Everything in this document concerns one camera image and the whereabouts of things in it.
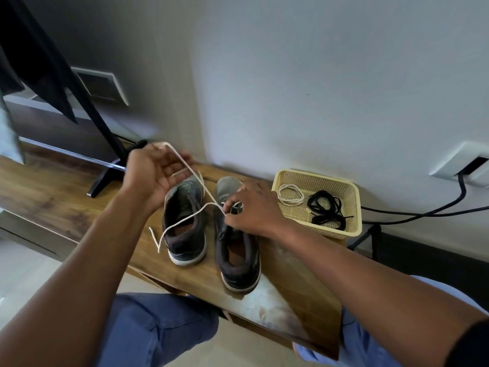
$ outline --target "shoe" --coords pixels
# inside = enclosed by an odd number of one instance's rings
[[[221,178],[216,185],[217,203],[224,203],[240,186],[241,182],[235,177]],[[233,207],[231,213],[238,213],[239,210],[239,207]],[[233,292],[253,290],[262,274],[258,238],[227,226],[222,211],[217,207],[214,211],[214,224],[216,261],[224,285]]]
[[[163,231],[199,211],[203,202],[204,188],[193,175],[170,189],[165,197]],[[207,253],[204,228],[205,214],[201,213],[168,230],[164,239],[174,264],[185,266],[204,259]]]

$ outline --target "hand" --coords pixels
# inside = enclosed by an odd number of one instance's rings
[[[242,203],[242,212],[229,214],[231,207]],[[249,234],[276,238],[283,224],[292,223],[285,218],[278,206],[277,193],[270,191],[265,181],[246,181],[238,191],[228,197],[224,204],[227,214],[225,223]]]
[[[180,155],[191,167],[195,164],[188,152]],[[173,175],[182,169],[186,170]],[[163,143],[151,143],[129,154],[120,192],[143,203],[150,216],[163,206],[168,191],[191,174],[170,148]]]

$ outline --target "plastic basket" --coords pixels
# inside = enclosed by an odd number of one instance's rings
[[[293,219],[323,236],[336,239],[357,237],[362,232],[360,194],[357,186],[352,182],[303,171],[280,170],[275,175],[272,190],[278,192],[278,188],[284,184],[297,185],[305,196],[304,202],[298,206],[287,206],[279,203],[282,214],[286,218]],[[307,201],[311,195],[320,190],[325,190],[331,193],[333,197],[338,197],[341,200],[343,216],[353,216],[346,219],[345,230],[334,229],[334,227],[337,227],[335,222],[327,222],[323,226],[311,223],[314,214],[307,206]],[[288,188],[282,190],[282,196],[285,198],[299,197],[296,191]],[[326,199],[320,200],[320,202],[323,206],[328,206]]]

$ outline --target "wall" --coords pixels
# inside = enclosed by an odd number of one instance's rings
[[[216,165],[348,178],[364,205],[421,212],[459,194],[428,175],[443,157],[489,143],[489,0],[26,2],[72,65],[117,75],[119,125]],[[468,189],[452,210],[489,205]],[[386,231],[489,260],[488,219]]]

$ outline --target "floor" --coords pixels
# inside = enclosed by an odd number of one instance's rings
[[[0,329],[61,265],[40,253],[0,238]],[[164,292],[125,274],[119,292]],[[251,331],[220,320],[217,335],[168,364],[170,367],[309,366],[292,350]]]

